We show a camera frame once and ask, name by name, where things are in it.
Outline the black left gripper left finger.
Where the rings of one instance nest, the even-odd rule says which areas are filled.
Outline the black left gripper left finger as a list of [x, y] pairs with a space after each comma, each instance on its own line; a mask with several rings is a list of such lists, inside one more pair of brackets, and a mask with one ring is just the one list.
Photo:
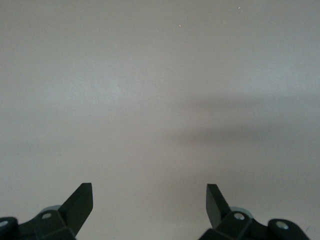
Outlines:
[[0, 218], [2, 240], [75, 240], [93, 210], [93, 187], [82, 183], [62, 205], [44, 208], [31, 220]]

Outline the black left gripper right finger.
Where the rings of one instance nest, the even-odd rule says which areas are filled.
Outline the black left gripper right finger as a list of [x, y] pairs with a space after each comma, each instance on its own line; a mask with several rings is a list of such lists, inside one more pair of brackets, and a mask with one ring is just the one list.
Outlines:
[[267, 225], [243, 210], [232, 210], [216, 184], [206, 186], [206, 212], [211, 224], [201, 240], [308, 240], [294, 222], [274, 218]]

